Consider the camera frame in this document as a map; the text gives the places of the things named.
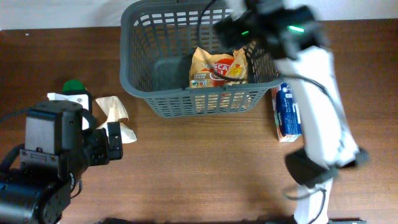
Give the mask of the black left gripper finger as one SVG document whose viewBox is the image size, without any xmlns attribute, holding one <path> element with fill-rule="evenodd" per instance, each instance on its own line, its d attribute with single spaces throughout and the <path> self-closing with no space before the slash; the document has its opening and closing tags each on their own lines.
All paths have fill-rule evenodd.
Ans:
<svg viewBox="0 0 398 224">
<path fill-rule="evenodd" d="M 92 95 L 87 90 L 69 90 L 63 93 L 47 93 L 49 100 L 64 100 L 72 101 L 74 103 L 81 104 L 82 107 L 92 112 Z"/>
<path fill-rule="evenodd" d="M 108 123 L 109 160 L 120 160 L 123 158 L 123 144 L 121 127 L 119 122 Z"/>
</svg>

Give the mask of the yellow coffee sachet bag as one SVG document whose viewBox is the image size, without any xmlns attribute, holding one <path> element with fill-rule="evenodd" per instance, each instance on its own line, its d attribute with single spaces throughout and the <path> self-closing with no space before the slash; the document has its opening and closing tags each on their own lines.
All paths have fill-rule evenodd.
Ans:
<svg viewBox="0 0 398 224">
<path fill-rule="evenodd" d="M 197 47 L 192 57 L 189 87 L 212 88 L 248 82 L 248 63 L 243 48 L 229 54 L 209 54 Z"/>
</svg>

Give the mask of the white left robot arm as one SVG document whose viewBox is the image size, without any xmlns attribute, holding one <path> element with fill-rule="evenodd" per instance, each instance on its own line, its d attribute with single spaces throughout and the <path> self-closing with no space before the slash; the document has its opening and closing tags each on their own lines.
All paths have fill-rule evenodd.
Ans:
<svg viewBox="0 0 398 224">
<path fill-rule="evenodd" d="M 29 108 L 24 143 L 1 162 L 1 223 L 58 223 L 87 168 L 113 160 L 109 144 L 78 102 L 48 100 Z"/>
</svg>

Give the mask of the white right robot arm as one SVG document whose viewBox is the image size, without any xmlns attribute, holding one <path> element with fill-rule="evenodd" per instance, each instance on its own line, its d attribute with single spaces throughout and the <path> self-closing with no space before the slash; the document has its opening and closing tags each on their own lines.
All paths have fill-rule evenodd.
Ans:
<svg viewBox="0 0 398 224">
<path fill-rule="evenodd" d="M 187 87 L 196 47 L 244 49 L 248 84 Z M 287 223 L 328 223 L 339 169 L 368 161 L 354 141 L 335 81 L 333 54 L 307 6 L 282 1 L 137 1 L 121 16 L 120 81 L 165 118 L 250 110 L 287 82 L 300 109 L 304 147 L 285 157 L 297 183 L 297 208 Z"/>
</svg>

